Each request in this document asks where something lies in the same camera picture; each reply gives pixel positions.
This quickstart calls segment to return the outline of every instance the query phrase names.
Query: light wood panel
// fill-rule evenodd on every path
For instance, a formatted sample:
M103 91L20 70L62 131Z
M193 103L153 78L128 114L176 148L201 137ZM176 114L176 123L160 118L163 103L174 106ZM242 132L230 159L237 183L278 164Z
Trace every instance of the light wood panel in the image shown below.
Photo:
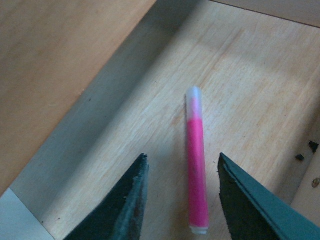
M55 239L140 153L150 163L142 240L230 239L220 152L292 200L312 157L308 140L320 142L320 29L210 1L184 21L193 2L156 3L12 186ZM210 203L202 237L188 228L185 93L193 85L203 90Z
M214 0L214 2L320 27L318 0Z
M291 206L320 227L320 185L312 186L317 178L320 178L320 151L315 153Z
M155 0L0 3L0 196Z

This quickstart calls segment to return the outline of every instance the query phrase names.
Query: pink marker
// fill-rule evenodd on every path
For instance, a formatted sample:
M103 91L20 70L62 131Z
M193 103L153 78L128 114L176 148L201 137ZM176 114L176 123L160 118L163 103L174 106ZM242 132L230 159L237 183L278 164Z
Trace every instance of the pink marker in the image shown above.
M206 234L209 229L204 129L201 90L190 88L186 93L189 226L194 234Z

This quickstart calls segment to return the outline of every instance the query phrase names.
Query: translucent cap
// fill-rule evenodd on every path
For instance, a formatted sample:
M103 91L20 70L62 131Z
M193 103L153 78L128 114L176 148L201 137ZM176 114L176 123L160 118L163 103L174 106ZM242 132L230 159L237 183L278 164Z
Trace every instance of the translucent cap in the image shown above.
M193 86L186 92L186 118L202 119L202 93L200 88Z

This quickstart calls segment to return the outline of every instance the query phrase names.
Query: highlighter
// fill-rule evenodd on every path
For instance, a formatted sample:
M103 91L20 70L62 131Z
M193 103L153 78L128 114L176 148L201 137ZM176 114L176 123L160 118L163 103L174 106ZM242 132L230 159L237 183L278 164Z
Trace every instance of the highlighter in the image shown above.
M194 234L209 229L202 93L194 86L186 93L189 226Z

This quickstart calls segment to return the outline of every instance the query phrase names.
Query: dark green plastic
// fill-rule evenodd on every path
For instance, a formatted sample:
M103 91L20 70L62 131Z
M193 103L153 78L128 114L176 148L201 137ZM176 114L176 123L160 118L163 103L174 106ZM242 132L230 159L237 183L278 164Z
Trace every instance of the dark green plastic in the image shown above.
M220 154L220 199L233 240L320 240L320 228Z
M147 202L148 170L147 156L141 154L65 240L138 240Z

